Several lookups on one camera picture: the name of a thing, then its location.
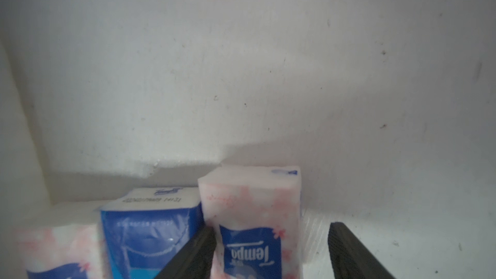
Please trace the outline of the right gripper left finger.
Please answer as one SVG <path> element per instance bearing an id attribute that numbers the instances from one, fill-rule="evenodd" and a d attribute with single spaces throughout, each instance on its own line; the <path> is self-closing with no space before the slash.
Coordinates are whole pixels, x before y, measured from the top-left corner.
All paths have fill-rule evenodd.
<path id="1" fill-rule="evenodd" d="M 192 239 L 155 276 L 155 279 L 210 278 L 215 249 L 214 229 L 202 226 Z"/>

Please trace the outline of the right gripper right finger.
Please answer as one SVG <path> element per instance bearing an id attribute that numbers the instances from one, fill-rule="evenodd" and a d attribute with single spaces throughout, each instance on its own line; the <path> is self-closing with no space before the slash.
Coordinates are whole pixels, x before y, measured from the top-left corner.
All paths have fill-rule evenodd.
<path id="1" fill-rule="evenodd" d="M 342 222 L 329 226 L 328 248 L 336 279 L 394 279 Z"/>

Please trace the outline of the blue tissue pack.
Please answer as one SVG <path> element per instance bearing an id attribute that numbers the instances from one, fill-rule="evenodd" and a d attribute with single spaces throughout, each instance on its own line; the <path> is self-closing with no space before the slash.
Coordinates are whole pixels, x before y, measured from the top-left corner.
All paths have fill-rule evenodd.
<path id="1" fill-rule="evenodd" d="M 196 187 L 133 189 L 101 209 L 113 278 L 154 278 L 204 224 Z"/>

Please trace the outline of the pink tissue pack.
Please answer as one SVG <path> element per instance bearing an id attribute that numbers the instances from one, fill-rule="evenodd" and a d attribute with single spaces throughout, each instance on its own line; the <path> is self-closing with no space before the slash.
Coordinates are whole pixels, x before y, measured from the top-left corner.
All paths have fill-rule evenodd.
<path id="1" fill-rule="evenodd" d="M 222 165 L 198 188 L 216 236 L 211 278 L 302 277 L 299 167 Z"/>
<path id="2" fill-rule="evenodd" d="M 15 234 L 28 278 L 110 278 L 105 240 L 96 223 L 22 229 Z"/>

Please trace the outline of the white plastic storage box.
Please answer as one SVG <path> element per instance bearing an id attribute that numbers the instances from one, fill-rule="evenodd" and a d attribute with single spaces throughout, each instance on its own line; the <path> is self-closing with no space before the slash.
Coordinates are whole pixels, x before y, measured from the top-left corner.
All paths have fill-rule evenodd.
<path id="1" fill-rule="evenodd" d="M 46 211 L 50 198 L 10 61 L 1 47 L 1 278 L 26 278 L 15 228 Z"/>

